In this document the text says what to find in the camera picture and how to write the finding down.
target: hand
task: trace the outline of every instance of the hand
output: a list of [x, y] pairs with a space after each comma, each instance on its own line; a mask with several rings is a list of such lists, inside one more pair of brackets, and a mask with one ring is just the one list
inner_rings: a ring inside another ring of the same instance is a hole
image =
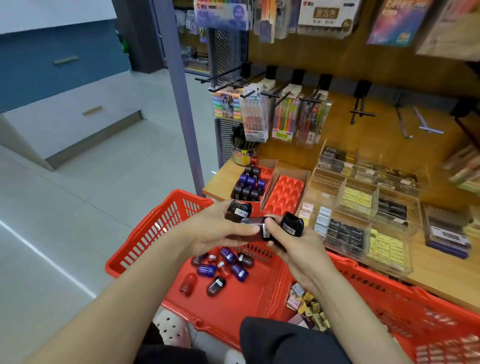
[[268, 246], [288, 265], [293, 277], [308, 291], [317, 291], [314, 277], [319, 269], [333, 268], [332, 261], [324, 248], [323, 240], [313, 229], [307, 229], [299, 238], [288, 234], [272, 218], [265, 220], [270, 232], [287, 250], [285, 253], [274, 245]]
[[247, 243], [228, 239], [227, 235], [248, 236], [258, 233], [258, 226], [225, 219], [231, 202], [232, 200], [217, 202], [178, 226], [187, 234], [189, 256], [202, 255], [216, 246], [240, 246]]

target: red shopping basket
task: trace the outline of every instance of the red shopping basket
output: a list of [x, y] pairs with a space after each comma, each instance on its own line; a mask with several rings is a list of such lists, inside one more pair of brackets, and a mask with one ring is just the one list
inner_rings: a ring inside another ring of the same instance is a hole
[[[211, 199], [182, 190], [173, 191], [138, 224], [125, 244], [107, 261], [105, 270], [117, 278], [153, 240], [211, 204]], [[185, 297], [179, 292], [179, 287], [187, 274], [195, 272], [188, 260], [183, 264], [162, 305], [192, 322], [198, 331], [208, 332], [239, 350], [242, 320], [247, 316], [275, 319], [275, 312], [280, 312], [279, 308], [285, 306], [283, 296], [289, 291], [291, 281], [285, 274], [285, 271], [288, 272], [287, 266], [265, 243], [249, 243], [232, 249], [255, 259], [255, 266], [249, 269], [250, 275], [244, 283], [231, 276], [218, 296], [208, 297], [206, 286], [211, 279], [199, 277], [193, 294]]]
[[[362, 268], [349, 258], [328, 253], [379, 320], [389, 327], [403, 350], [418, 364], [480, 364], [480, 316]], [[290, 283], [295, 282], [290, 272]], [[285, 302], [289, 292], [278, 298]], [[279, 306], [275, 317], [289, 320], [294, 313]]]

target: pen canister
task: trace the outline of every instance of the pen canister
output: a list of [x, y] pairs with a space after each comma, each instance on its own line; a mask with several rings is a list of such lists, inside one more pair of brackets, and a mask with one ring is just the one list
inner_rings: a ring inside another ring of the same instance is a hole
[[232, 159], [233, 161], [240, 166], [250, 165], [251, 158], [253, 156], [253, 149], [240, 149], [237, 147], [232, 147]]

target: black pants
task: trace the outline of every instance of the black pants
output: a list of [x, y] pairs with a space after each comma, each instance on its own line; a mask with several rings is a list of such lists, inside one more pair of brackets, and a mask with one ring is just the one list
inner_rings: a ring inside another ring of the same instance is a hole
[[[244, 319], [240, 327], [240, 346], [247, 364], [351, 364], [332, 332], [263, 318]], [[135, 364], [153, 363], [207, 364], [208, 360], [202, 350], [163, 345], [158, 329], [152, 324]]]

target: tiled floor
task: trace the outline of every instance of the tiled floor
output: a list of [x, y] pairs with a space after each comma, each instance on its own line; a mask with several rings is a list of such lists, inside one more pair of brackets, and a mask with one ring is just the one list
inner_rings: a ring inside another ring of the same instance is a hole
[[[218, 169], [211, 98], [186, 76], [207, 182]], [[137, 78], [147, 120], [55, 172], [0, 146], [0, 363], [21, 362], [113, 281], [105, 262], [173, 189], [194, 192], [169, 74]], [[191, 334], [223, 362], [226, 345]]]

